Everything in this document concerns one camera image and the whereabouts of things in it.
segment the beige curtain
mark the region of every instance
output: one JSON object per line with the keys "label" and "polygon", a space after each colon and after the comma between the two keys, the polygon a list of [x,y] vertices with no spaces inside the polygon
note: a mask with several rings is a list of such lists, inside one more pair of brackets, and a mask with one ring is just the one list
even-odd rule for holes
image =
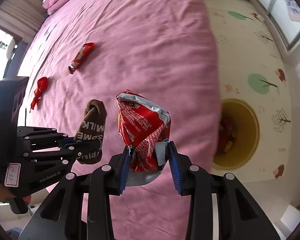
{"label": "beige curtain", "polygon": [[45,19],[41,0],[4,0],[0,5],[0,26],[30,43]]}

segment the sock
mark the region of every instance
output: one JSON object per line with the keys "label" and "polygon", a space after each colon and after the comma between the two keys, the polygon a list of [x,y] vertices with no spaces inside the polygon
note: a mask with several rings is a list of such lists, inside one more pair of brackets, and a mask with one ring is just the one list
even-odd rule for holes
{"label": "sock", "polygon": [[74,141],[99,140],[101,146],[95,151],[77,157],[81,164],[95,164],[102,157],[102,141],[106,124],[107,112],[102,101],[92,99],[84,111],[84,119],[74,137]]}

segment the pink blanket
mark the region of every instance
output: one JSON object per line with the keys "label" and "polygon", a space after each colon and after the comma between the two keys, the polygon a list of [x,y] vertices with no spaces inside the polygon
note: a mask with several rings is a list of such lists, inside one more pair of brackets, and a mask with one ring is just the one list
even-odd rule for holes
{"label": "pink blanket", "polygon": [[[87,42],[97,48],[70,75],[69,63]],[[78,175],[122,152],[115,97],[125,89],[169,111],[170,139],[178,151],[206,170],[211,167],[220,98],[217,49],[203,0],[70,0],[45,21],[19,75],[30,76],[28,110],[37,80],[50,79],[38,107],[27,115],[28,126],[54,127],[73,136],[86,103],[104,102],[102,160],[91,166],[76,162]],[[117,240],[185,238],[190,197],[177,195],[169,165],[155,181],[126,188],[110,201]]]}

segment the silver rivet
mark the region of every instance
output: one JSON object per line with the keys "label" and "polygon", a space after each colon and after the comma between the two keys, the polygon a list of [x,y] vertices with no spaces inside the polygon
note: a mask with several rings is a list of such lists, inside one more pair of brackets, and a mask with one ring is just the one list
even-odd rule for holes
{"label": "silver rivet", "polygon": [[110,165],[103,165],[101,169],[103,171],[109,171],[109,170],[111,170],[111,166]]}
{"label": "silver rivet", "polygon": [[190,170],[191,171],[198,171],[199,170],[199,167],[197,165],[191,165],[190,166]]}
{"label": "silver rivet", "polygon": [[66,175],[66,179],[73,179],[74,178],[74,173],[70,172]]}
{"label": "silver rivet", "polygon": [[226,174],[226,178],[229,180],[233,180],[234,179],[234,175],[232,173],[227,173]]}

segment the white label sticker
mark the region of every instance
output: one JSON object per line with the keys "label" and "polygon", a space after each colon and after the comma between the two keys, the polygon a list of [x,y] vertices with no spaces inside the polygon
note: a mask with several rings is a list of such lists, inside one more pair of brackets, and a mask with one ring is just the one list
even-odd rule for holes
{"label": "white label sticker", "polygon": [[6,179],[4,180],[4,185],[6,187],[19,186],[20,168],[20,163],[9,163],[6,173]]}

